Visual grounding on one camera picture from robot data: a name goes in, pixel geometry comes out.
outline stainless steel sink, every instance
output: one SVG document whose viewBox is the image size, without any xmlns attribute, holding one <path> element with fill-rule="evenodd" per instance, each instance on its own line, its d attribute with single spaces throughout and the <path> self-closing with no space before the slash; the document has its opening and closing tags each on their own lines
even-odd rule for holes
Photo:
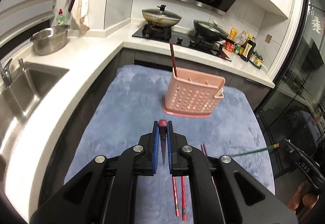
<svg viewBox="0 0 325 224">
<path fill-rule="evenodd" d="M 12 84 L 0 88 L 0 186 L 12 149 L 28 118 L 51 88 L 68 72 L 64 68 L 25 63 L 25 70 L 18 69 Z"/>
</svg>

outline gas stove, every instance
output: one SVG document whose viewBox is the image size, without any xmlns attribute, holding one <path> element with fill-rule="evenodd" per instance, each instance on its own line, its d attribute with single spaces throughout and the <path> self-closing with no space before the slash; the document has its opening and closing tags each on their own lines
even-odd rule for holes
<svg viewBox="0 0 325 224">
<path fill-rule="evenodd" d="M 165 43 L 172 42 L 174 44 L 208 53 L 231 62 L 231 59 L 222 50 L 222 44 L 208 41 L 197 33 L 193 36 L 174 31 L 171 29 L 171 27 L 159 27 L 148 23 L 137 30 L 132 36 Z"/>
</svg>

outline metal bolt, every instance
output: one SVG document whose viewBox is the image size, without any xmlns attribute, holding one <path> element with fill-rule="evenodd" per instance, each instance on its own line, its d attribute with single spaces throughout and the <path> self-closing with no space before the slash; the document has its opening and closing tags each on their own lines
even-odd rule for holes
<svg viewBox="0 0 325 224">
<path fill-rule="evenodd" d="M 223 155 L 223 156 L 221 156 L 221 161 L 224 163 L 230 163 L 231 158 L 228 155 Z"/>
<path fill-rule="evenodd" d="M 193 148 L 191 146 L 185 145 L 183 146 L 182 150 L 186 153 L 190 153 L 193 150 Z"/>
<path fill-rule="evenodd" d="M 95 162 L 97 163 L 102 163 L 103 161 L 105 161 L 105 157 L 103 155 L 99 155 L 95 158 Z"/>
<path fill-rule="evenodd" d="M 136 145 L 133 147 L 133 150 L 136 151 L 137 153 L 143 151 L 143 147 L 141 145 Z"/>
</svg>

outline stove knob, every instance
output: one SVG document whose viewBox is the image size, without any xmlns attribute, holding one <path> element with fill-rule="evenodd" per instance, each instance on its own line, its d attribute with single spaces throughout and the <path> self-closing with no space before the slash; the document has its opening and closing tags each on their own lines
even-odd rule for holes
<svg viewBox="0 0 325 224">
<path fill-rule="evenodd" d="M 176 44 L 182 44 L 183 38 L 178 37 L 177 38 L 177 43 Z"/>
<path fill-rule="evenodd" d="M 194 47 L 194 45 L 195 45 L 195 41 L 190 41 L 190 44 L 189 44 L 189 47 Z"/>
</svg>

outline tree sticker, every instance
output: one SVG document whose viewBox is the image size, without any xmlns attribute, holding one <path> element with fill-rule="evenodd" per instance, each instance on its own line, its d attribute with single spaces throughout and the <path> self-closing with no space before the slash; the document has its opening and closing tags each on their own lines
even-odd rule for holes
<svg viewBox="0 0 325 224">
<path fill-rule="evenodd" d="M 315 31 L 317 31 L 317 33 L 321 34 L 320 33 L 320 30 L 322 29 L 321 28 L 321 22 L 320 22 L 320 20 L 318 19 L 317 16 L 314 17 L 311 24 L 313 25 L 313 30 L 315 30 Z"/>
</svg>

